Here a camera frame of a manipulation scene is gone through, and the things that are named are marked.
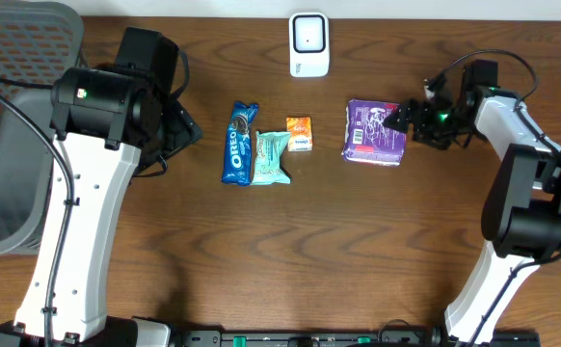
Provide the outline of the red purple snack packet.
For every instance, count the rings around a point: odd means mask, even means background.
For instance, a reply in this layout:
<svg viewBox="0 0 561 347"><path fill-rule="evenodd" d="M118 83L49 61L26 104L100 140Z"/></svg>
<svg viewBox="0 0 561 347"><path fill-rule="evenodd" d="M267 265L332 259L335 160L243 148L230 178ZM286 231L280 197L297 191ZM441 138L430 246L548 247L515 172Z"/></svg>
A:
<svg viewBox="0 0 561 347"><path fill-rule="evenodd" d="M406 134L384 126L397 103L351 99L346 107L345 161L396 167L406 148Z"/></svg>

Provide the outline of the blue Oreo cookie pack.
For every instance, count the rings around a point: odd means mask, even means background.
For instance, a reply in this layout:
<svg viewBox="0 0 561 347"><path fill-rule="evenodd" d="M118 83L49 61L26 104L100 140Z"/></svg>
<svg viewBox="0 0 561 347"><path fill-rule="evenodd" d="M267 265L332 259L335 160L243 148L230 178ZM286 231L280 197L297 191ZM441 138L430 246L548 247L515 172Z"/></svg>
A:
<svg viewBox="0 0 561 347"><path fill-rule="evenodd" d="M258 104L236 101L227 126L222 182L249 186L251 184L251 126Z"/></svg>

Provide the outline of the teal wet wipes pack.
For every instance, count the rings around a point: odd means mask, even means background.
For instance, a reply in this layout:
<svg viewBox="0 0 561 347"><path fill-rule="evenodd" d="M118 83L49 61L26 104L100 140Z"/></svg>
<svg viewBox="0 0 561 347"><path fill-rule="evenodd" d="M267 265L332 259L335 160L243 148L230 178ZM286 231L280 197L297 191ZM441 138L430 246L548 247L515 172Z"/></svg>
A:
<svg viewBox="0 0 561 347"><path fill-rule="evenodd" d="M288 174L281 167L281 156L290 139L290 133L256 133L256 157L252 185L289 184Z"/></svg>

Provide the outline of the small orange tissue pack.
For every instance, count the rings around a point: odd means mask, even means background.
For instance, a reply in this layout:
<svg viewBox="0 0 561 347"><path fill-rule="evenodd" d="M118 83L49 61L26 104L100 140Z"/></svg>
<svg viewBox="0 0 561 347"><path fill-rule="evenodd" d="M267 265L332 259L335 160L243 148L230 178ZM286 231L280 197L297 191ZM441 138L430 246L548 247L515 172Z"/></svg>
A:
<svg viewBox="0 0 561 347"><path fill-rule="evenodd" d="M289 151L298 152L312 150L313 139L310 117L287 118L286 130L290 133L288 142Z"/></svg>

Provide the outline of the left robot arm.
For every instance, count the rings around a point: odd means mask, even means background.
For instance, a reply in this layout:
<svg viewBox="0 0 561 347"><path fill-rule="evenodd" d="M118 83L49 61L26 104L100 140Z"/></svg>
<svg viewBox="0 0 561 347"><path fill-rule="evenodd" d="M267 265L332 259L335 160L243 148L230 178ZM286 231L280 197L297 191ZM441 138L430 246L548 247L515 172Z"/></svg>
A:
<svg viewBox="0 0 561 347"><path fill-rule="evenodd" d="M109 261L125 191L156 177L202 132L174 84L186 55L161 33L129 27L115 61L72 67L50 93L53 171L40 252L0 346L174 346L176 328L107 312Z"/></svg>

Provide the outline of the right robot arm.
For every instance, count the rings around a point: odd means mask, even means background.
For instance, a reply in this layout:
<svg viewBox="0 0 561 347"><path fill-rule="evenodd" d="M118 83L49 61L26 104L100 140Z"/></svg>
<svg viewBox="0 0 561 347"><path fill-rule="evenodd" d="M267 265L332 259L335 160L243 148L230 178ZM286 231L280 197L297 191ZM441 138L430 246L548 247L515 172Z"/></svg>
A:
<svg viewBox="0 0 561 347"><path fill-rule="evenodd" d="M424 89L425 100L401 103L385 127L437 149L449 148L460 135L478 137L501 161L481 214L481 254L444 312L446 342L488 346L522 284L561 260L561 146L530 117L523 96L500 87L495 61L464 66L456 102L447 94L444 72Z"/></svg>

